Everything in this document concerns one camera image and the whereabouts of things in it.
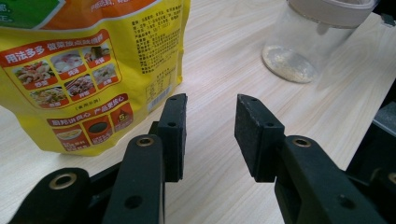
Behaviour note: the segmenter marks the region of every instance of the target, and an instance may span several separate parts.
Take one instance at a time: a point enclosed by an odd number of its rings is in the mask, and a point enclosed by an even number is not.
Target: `transparent plastic container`
[[[262,50],[265,65],[288,81],[311,82],[375,5],[375,0],[289,0]]]

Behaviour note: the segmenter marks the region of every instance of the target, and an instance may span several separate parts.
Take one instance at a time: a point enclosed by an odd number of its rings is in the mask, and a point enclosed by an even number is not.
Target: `container lid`
[[[376,0],[289,0],[289,5],[314,21],[354,28],[366,20]]]

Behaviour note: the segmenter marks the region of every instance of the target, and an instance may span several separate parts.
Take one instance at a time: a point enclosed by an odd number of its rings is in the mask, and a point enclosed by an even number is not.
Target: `barcode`
[[[169,91],[171,91],[171,86],[169,86],[168,88],[166,88],[166,90],[164,90],[163,92],[161,92],[161,94],[159,95],[159,96],[157,96],[157,98],[155,98],[153,101],[151,101],[150,103],[148,103],[148,111],[151,111],[152,110],[152,108],[156,105],[156,104],[158,104],[162,99],[163,99],[163,97],[165,97],[168,93],[169,93]]]

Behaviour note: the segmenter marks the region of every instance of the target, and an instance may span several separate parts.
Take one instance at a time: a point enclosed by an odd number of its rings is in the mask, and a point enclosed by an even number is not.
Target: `food packaging bag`
[[[182,81],[190,0],[0,1],[0,105],[43,150],[113,147]]]

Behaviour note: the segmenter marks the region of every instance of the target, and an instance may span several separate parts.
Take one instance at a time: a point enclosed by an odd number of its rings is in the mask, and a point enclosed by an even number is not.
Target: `wooden table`
[[[184,81],[189,96],[184,179],[166,186],[167,223],[281,223],[273,184],[250,177],[233,137],[236,94],[259,98],[286,135],[315,139],[347,168],[396,77],[396,29],[368,20],[336,51],[321,78],[294,84],[271,74],[261,51],[283,1],[191,0]],[[95,175],[121,161],[128,141],[146,133],[162,109],[94,158],[38,149],[0,107],[0,223],[8,222],[43,176],[63,167]]]

